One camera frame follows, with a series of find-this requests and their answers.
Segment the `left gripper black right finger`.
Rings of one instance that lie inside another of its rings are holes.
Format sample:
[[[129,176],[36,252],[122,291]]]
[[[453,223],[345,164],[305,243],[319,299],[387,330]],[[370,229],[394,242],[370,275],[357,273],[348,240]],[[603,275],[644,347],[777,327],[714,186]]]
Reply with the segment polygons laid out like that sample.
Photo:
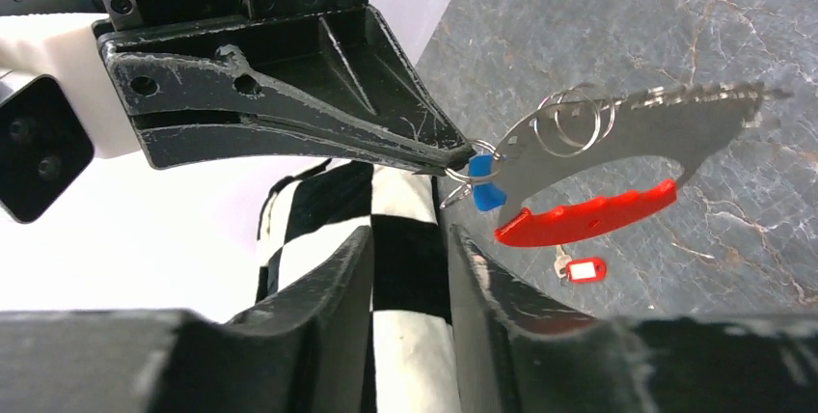
[[[613,317],[567,307],[450,227],[456,374],[467,412],[813,412],[810,315]]]

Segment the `key with blue tag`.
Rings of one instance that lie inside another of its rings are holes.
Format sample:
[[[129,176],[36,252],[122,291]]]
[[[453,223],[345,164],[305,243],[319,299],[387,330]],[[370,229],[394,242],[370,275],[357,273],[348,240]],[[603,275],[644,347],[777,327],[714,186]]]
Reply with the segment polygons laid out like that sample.
[[[441,202],[440,209],[446,209],[471,196],[479,211],[485,212],[500,207],[505,203],[506,194],[495,186],[494,178],[501,171],[493,169],[495,162],[506,159],[497,148],[481,139],[470,139],[472,147],[486,150],[486,153],[472,157],[467,166],[467,175],[460,174],[452,168],[445,170],[446,175],[459,182],[449,195]]]

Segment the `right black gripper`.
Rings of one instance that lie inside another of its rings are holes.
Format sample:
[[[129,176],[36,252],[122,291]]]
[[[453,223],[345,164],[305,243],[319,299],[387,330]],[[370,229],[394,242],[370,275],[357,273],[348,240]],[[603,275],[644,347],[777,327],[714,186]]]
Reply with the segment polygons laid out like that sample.
[[[102,0],[101,60],[155,169],[296,155],[430,175],[472,156],[369,0]]]

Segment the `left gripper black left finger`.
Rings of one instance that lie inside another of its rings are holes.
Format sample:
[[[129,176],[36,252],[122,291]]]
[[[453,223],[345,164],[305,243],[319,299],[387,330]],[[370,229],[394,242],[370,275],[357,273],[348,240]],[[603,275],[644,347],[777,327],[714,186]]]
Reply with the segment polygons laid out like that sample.
[[[188,311],[1,316],[5,412],[356,412],[372,232],[217,324]]]

